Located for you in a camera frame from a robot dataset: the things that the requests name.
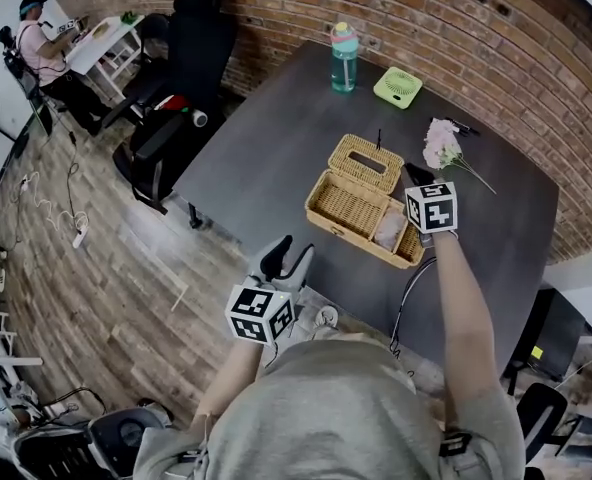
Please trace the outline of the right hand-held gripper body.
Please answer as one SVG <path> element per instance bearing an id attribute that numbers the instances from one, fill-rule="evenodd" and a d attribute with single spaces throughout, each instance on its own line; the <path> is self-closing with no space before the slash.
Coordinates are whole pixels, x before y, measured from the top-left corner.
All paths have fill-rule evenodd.
<path id="1" fill-rule="evenodd" d="M 422 234 L 458 228 L 458 201 L 453 182 L 406 188 L 405 205 L 408 220 Z"/>

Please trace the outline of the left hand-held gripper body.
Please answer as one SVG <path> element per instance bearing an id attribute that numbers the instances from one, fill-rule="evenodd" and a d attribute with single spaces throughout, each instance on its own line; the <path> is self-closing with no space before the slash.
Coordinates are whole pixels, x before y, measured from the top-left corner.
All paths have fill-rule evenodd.
<path id="1" fill-rule="evenodd" d="M 296 320 L 296 304 L 301 298 L 304 282 L 272 280 L 261 272 L 261 256 L 249 263 L 246 277 L 233 286 L 225 306 L 225 316 L 232 334 L 239 339 L 259 344 L 274 344 Z"/>

